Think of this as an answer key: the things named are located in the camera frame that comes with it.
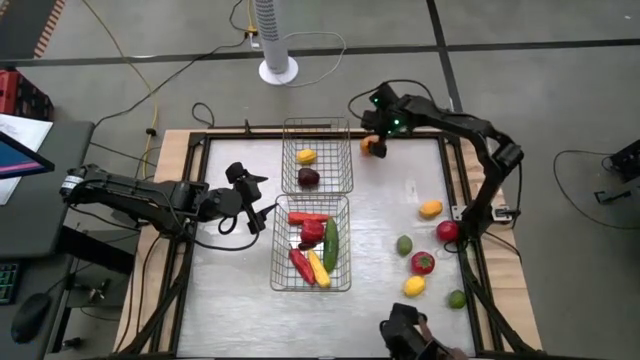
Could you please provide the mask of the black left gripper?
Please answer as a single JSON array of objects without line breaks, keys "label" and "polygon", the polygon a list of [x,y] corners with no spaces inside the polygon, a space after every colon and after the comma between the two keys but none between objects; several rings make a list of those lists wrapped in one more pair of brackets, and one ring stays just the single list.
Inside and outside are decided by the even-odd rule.
[{"label": "black left gripper", "polygon": [[249,218],[248,227],[250,233],[258,234],[264,229],[267,215],[277,207],[277,204],[273,203],[258,213],[253,208],[253,203],[262,197],[258,184],[267,181],[268,178],[251,174],[241,162],[232,163],[225,171],[225,175],[233,189],[241,195],[241,210]]}]

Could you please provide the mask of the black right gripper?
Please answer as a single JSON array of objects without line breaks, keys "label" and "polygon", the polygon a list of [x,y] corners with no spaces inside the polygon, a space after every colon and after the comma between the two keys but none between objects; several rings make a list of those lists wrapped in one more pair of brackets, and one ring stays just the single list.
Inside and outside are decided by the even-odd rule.
[{"label": "black right gripper", "polygon": [[361,118],[361,127],[382,138],[376,137],[370,141],[370,154],[378,158],[385,158],[387,145],[385,137],[396,134],[412,133],[417,127],[418,116],[398,109],[365,110]]}]

